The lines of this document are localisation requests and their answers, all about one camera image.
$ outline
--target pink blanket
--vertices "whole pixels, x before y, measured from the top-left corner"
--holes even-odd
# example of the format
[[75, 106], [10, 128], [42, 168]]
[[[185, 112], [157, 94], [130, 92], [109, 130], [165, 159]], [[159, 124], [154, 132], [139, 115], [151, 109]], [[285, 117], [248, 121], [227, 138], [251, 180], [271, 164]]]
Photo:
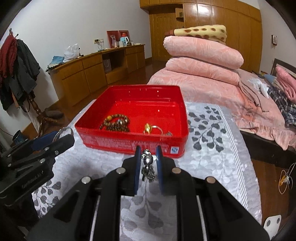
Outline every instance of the pink blanket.
[[244, 63], [239, 51], [206, 39], [169, 36], [164, 39], [163, 46], [172, 56], [196, 58], [229, 69], [238, 69]]
[[219, 80], [231, 85], [238, 85], [240, 80], [239, 75], [235, 70], [222, 68], [194, 58], [172, 57], [166, 63], [165, 69], [183, 74], [192, 74]]
[[296, 103], [296, 79], [289, 75], [289, 73], [280, 66], [276, 67], [276, 77], [277, 81], [284, 88], [288, 99]]
[[[241, 69], [238, 72], [241, 78], [256, 77]], [[148, 84], [178, 85], [185, 101], [225, 106], [232, 110], [239, 128], [252, 130], [264, 139], [274, 140], [284, 150], [289, 145], [296, 148], [295, 131], [285, 127], [285, 120], [271, 98], [268, 99], [270, 111], [262, 112], [260, 107], [249, 101], [237, 86], [165, 69], [156, 72]]]

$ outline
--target coat rack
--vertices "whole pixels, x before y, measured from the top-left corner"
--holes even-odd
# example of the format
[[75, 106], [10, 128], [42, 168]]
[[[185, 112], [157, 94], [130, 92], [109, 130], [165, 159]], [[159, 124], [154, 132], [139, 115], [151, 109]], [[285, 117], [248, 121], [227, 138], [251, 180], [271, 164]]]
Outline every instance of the coat rack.
[[[12, 32], [12, 29], [10, 28], [9, 29], [9, 34], [11, 34], [13, 36], [13, 32]], [[50, 123], [53, 123], [53, 124], [56, 124], [56, 125], [59, 125], [61, 124], [58, 120], [56, 119], [53, 119], [53, 118], [50, 118], [50, 117], [47, 117], [45, 116], [39, 106], [37, 105], [37, 103], [34, 101], [33, 97], [31, 94], [26, 94], [26, 98], [29, 100], [30, 104], [32, 105], [33, 109], [36, 111], [37, 115], [38, 115], [38, 121], [40, 122], [40, 126], [39, 126], [39, 130], [38, 130], [38, 136], [37, 137], [40, 137], [41, 134], [42, 134], [42, 129], [43, 129], [43, 126], [45, 124], [45, 122], [50, 122]]]

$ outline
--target label on box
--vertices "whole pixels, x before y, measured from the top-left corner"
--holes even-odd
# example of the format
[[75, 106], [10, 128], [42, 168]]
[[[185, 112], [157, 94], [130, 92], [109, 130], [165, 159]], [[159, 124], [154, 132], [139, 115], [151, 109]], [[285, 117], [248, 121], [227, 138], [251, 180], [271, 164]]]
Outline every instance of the label on box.
[[179, 147], [178, 146], [172, 146], [170, 148], [170, 153], [171, 154], [178, 154], [178, 152], [179, 152]]
[[[117, 150], [135, 151], [137, 146], [140, 146], [142, 150], [149, 149], [154, 152], [157, 146], [161, 146], [163, 153], [170, 151], [169, 145], [163, 142], [149, 142], [149, 141], [134, 141], [134, 140], [121, 140], [121, 139], [110, 139], [105, 137], [94, 137], [90, 135], [80, 135], [84, 144], [93, 145], [97, 147], [111, 148]], [[172, 147], [171, 154], [177, 154], [179, 147]]]

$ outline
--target red scarf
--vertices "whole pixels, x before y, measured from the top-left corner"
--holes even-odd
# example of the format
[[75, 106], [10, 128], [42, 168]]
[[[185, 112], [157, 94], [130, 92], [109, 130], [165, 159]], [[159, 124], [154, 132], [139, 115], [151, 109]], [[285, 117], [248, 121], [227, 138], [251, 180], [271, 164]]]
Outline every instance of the red scarf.
[[0, 86], [2, 79], [13, 76], [13, 64], [17, 56], [17, 40], [9, 34], [0, 49]]

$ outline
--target wooden wardrobe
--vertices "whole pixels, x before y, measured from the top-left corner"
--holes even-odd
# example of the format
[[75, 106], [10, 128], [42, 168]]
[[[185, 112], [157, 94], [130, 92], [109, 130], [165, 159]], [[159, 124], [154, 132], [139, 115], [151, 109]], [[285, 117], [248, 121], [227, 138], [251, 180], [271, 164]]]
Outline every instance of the wooden wardrobe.
[[[163, 47], [164, 33], [175, 28], [208, 24], [226, 26], [226, 45], [238, 50], [242, 69], [259, 71], [262, 52], [260, 10], [238, 0], [140, 0], [149, 11], [152, 58], [167, 61], [171, 56]], [[176, 8], [184, 16], [176, 17]]]

